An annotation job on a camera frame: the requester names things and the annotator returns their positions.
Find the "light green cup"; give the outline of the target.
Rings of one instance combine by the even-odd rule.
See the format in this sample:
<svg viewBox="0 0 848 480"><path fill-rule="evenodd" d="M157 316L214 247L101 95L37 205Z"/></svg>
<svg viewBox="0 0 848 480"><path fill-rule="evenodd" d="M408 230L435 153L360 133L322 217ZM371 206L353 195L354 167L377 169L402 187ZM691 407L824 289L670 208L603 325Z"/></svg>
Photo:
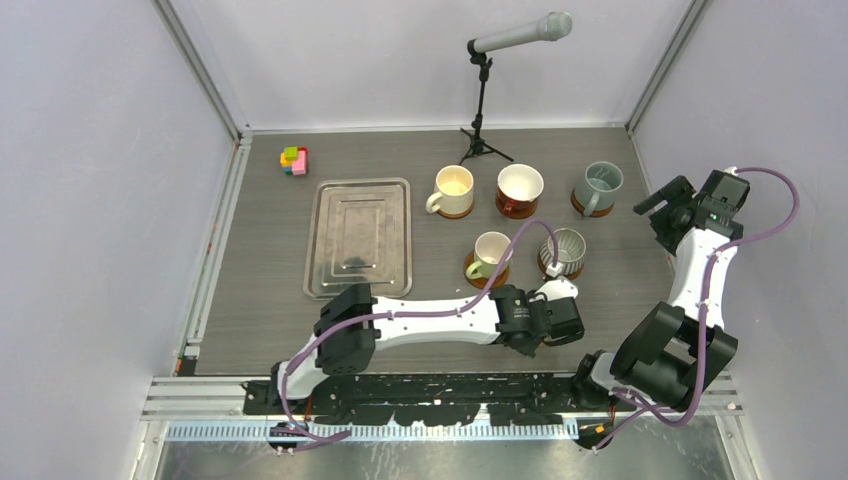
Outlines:
<svg viewBox="0 0 848 480"><path fill-rule="evenodd" d="M489 279L507 251L511 239L500 232L489 231L481 234L475 241L472 261L465 268L468 280Z"/></svg>

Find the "silver metal tray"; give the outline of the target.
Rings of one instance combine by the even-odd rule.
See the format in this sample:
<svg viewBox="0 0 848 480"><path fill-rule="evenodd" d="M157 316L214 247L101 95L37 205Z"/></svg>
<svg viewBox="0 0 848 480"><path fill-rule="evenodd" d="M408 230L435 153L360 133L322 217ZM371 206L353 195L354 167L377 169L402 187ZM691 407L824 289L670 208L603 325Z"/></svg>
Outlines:
<svg viewBox="0 0 848 480"><path fill-rule="evenodd" d="M304 293L331 299L357 283L377 296L412 288L411 187L400 177L327 180L310 218Z"/></svg>

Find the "silver microphone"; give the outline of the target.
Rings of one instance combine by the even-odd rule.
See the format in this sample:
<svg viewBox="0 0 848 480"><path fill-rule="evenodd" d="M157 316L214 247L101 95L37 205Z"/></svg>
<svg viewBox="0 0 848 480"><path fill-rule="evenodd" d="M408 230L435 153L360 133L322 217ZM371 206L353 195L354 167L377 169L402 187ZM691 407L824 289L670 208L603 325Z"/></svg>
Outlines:
<svg viewBox="0 0 848 480"><path fill-rule="evenodd" d="M573 19L569 13L550 12L529 24L472 39L467 49L471 55L482 55L538 41L555 42L569 35L572 28Z"/></svg>

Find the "grey ribbed mug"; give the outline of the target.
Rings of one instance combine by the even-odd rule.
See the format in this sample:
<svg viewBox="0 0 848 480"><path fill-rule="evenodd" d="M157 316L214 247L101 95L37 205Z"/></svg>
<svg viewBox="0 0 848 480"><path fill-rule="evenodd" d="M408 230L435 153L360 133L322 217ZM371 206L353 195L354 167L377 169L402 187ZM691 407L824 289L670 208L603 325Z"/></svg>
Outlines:
<svg viewBox="0 0 848 480"><path fill-rule="evenodd" d="M562 275L576 269L580 263L585 264L587 243L585 238L576 230L560 228L554 231L555 238L548 237L540 246L537 258L545 264L563 266Z"/></svg>

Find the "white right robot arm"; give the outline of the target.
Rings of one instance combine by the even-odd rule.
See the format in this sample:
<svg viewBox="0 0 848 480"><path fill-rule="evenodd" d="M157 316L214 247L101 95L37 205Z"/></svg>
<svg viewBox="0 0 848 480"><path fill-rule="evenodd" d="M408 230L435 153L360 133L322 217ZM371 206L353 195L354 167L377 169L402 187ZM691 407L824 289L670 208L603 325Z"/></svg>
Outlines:
<svg viewBox="0 0 848 480"><path fill-rule="evenodd" d="M668 300L616 352L584 356L570 385L577 406L611 406L623 393L686 412L728 365L738 341L724 330L721 300L744 231L734 217L749 192L749 181L733 170L714 170L700 189L677 176L634 206L672 255L675 277Z"/></svg>

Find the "cream mug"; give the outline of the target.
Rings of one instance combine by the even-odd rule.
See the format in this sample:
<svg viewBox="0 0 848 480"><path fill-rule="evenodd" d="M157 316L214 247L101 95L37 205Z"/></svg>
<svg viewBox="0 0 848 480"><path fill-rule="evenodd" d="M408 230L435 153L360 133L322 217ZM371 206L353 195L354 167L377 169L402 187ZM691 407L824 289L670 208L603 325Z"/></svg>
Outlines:
<svg viewBox="0 0 848 480"><path fill-rule="evenodd" d="M450 165L436 175L434 191L427 198L425 210L429 214L439 209L459 213L474 206L474 177L463 166Z"/></svg>

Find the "grey-blue mug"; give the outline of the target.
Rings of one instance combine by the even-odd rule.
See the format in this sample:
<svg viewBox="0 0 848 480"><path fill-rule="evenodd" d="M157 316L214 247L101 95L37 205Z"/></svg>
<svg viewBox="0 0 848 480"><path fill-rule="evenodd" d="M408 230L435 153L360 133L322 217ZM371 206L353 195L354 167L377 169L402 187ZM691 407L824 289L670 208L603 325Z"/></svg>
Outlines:
<svg viewBox="0 0 848 480"><path fill-rule="evenodd" d="M585 208L585 216L582 216L588 217L593 210L602 210L615 204L623 181L623 172L617 165L606 161L590 164L572 191Z"/></svg>

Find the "white bowl cup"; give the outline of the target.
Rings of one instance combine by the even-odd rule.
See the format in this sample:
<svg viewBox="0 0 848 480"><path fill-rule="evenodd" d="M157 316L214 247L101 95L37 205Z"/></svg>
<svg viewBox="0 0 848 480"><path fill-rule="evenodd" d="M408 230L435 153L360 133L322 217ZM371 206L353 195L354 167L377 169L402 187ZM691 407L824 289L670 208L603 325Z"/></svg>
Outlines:
<svg viewBox="0 0 848 480"><path fill-rule="evenodd" d="M509 197L514 202L529 202L540 198L544 179L535 168L526 164L512 164L503 168L496 180L496 197Z"/></svg>

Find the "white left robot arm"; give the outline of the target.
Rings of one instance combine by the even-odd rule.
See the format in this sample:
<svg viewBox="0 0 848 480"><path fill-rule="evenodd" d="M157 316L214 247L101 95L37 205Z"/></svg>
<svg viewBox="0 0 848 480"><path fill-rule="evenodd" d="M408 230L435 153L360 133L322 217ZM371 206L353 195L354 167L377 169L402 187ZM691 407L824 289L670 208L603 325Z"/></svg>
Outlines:
<svg viewBox="0 0 848 480"><path fill-rule="evenodd" d="M510 284L474 297L403 300L355 284L325 304L307 344L272 367L267 381L244 384L246 415L293 414L331 378L365 371L374 354L425 343L503 345L534 357L542 346L583 338L577 287L565 278L525 291Z"/></svg>

